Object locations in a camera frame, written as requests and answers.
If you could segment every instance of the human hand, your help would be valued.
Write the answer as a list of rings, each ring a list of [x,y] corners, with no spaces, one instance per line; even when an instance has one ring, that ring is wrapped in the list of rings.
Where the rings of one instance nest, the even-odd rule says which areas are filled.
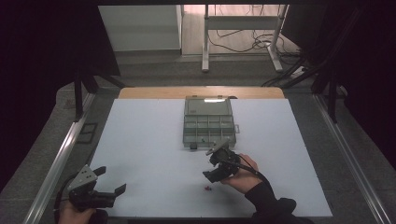
[[[73,204],[67,201],[59,217],[59,224],[87,224],[90,221],[91,215],[95,212],[96,210],[93,208],[79,212]]]
[[[248,155],[239,154],[243,159],[241,159],[241,164],[249,166],[249,164],[255,169],[259,171],[259,167],[257,163],[252,160]],[[230,185],[231,187],[235,188],[239,192],[246,194],[250,189],[254,186],[260,184],[262,181],[250,171],[245,169],[239,168],[238,172],[230,177],[227,177],[220,181],[221,184]]]

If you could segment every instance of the sleeve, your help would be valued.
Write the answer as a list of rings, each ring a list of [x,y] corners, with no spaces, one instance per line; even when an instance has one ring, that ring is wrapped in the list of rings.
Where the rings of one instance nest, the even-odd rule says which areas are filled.
[[[268,181],[261,182],[245,194],[245,197],[256,206],[252,224],[313,224],[309,219],[295,217],[292,212],[297,203],[293,199],[276,199]]]

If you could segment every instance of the person's arm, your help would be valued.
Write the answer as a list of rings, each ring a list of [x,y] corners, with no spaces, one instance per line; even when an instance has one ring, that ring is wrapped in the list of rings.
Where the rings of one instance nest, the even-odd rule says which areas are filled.
[[[73,204],[67,201],[62,209],[58,224],[87,224],[95,212],[96,210],[93,208],[79,212]]]
[[[259,171],[257,163],[248,155],[240,154],[240,156],[242,164],[252,166],[253,169]],[[255,205],[256,213],[253,214],[251,223],[313,223],[309,219],[295,217],[292,214],[296,207],[294,200],[285,198],[277,200],[268,180],[260,180],[247,170],[239,169],[238,173],[221,180],[221,183],[230,185],[245,194],[245,197]]]

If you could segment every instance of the metal rail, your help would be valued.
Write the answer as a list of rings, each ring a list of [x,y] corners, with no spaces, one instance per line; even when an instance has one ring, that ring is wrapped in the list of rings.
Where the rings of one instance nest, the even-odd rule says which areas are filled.
[[[314,99],[316,100],[320,112],[325,119],[332,136],[334,137],[338,147],[340,148],[341,153],[346,161],[347,166],[349,167],[350,172],[352,173],[353,177],[355,178],[356,183],[361,190],[361,193],[364,196],[367,204],[369,205],[373,215],[376,219],[378,224],[390,224],[392,223],[389,219],[389,216],[385,210],[384,205],[382,204],[381,200],[379,199],[378,195],[375,192],[374,187],[370,183],[369,179],[364,174],[361,166],[359,165],[358,160],[356,159],[355,155],[353,154],[347,140],[345,139],[343,133],[341,132],[340,128],[336,123],[332,122],[332,118],[327,113],[327,106],[322,97],[317,94],[314,94]]]
[[[74,122],[70,127],[69,132],[67,133],[66,138],[64,139],[64,142],[62,143],[55,160],[49,168],[49,172],[47,173],[47,176],[44,179],[40,190],[35,196],[35,200],[33,201],[32,206],[30,207],[29,212],[27,213],[23,223],[30,224],[38,223],[40,221],[40,218],[42,217],[44,210],[46,209],[47,204],[50,200],[50,196],[54,191],[56,184],[58,183],[62,170],[66,165],[70,152],[72,151],[73,146],[76,143],[78,134],[81,131],[85,119],[87,118],[88,109],[92,104],[93,98],[94,94],[91,93],[89,93],[85,98],[83,107],[84,112],[82,114],[82,117],[79,122]]]

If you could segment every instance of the white cabinet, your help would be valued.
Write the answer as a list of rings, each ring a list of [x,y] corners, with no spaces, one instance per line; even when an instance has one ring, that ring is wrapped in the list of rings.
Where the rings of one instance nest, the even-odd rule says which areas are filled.
[[[114,51],[181,49],[181,6],[100,6]]]

